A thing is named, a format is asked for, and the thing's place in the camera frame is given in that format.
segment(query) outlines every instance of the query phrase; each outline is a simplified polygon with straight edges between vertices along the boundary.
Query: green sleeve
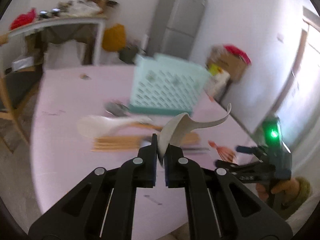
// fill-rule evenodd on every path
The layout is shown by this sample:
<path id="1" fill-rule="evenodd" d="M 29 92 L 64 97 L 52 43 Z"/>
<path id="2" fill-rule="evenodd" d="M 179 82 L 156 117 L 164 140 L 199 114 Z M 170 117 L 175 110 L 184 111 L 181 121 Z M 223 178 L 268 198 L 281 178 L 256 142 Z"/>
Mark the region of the green sleeve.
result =
<path id="1" fill-rule="evenodd" d="M 295 200 L 283 205 L 282 210 L 278 212 L 284 220 L 287 220 L 293 213 L 295 213 L 311 194 L 311 185 L 309 181 L 303 177 L 296 177 L 296 180 L 300 183 L 299 195 Z"/>

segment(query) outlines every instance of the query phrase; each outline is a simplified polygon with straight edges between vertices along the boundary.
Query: human hand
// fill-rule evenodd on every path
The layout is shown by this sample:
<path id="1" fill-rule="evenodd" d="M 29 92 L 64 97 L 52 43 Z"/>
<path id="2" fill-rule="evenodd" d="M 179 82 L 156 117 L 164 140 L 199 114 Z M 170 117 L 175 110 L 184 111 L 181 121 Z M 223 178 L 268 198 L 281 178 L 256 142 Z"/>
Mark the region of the human hand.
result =
<path id="1" fill-rule="evenodd" d="M 266 201 L 268 199 L 268 192 L 262 184 L 257 183 L 256 190 L 261 200 Z M 283 190 L 284 199 L 282 200 L 282 203 L 288 203 L 290 201 L 293 201 L 299 195 L 300 183 L 295 178 L 291 178 L 290 180 L 282 180 L 271 189 L 271 193 L 277 194 Z"/>

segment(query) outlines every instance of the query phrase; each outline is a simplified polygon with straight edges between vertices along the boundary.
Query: cardboard box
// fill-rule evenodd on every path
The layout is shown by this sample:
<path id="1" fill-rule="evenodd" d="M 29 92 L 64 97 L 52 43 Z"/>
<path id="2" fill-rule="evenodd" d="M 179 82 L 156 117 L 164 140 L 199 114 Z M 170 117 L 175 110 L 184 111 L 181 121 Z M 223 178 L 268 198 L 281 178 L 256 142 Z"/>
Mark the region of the cardboard box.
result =
<path id="1" fill-rule="evenodd" d="M 238 82 L 247 69 L 247 64 L 239 57 L 231 53 L 221 54 L 215 61 L 209 57 L 207 66 L 216 64 L 230 74 L 233 82 Z"/>

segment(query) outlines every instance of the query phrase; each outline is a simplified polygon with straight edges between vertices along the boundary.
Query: orange whisk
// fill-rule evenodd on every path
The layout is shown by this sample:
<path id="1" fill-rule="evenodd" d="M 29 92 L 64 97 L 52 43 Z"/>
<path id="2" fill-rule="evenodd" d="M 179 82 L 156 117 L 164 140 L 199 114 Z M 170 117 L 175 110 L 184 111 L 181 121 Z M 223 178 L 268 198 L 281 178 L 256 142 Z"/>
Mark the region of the orange whisk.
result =
<path id="1" fill-rule="evenodd" d="M 217 150 L 218 154 L 220 155 L 223 161 L 230 163 L 233 162 L 233 160 L 236 157 L 236 153 L 233 150 L 231 150 L 228 147 L 219 147 L 213 141 L 208 141 L 208 143 L 212 148 L 215 148 Z"/>

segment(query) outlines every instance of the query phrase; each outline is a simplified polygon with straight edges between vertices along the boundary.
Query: green led light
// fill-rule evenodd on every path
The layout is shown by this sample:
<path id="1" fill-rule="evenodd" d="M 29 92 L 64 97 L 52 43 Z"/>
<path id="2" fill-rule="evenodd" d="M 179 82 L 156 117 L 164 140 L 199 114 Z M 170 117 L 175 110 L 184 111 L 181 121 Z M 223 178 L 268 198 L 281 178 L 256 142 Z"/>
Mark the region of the green led light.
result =
<path id="1" fill-rule="evenodd" d="M 277 138 L 279 136 L 279 134 L 276 131 L 271 131 L 271 136 L 273 138 Z"/>

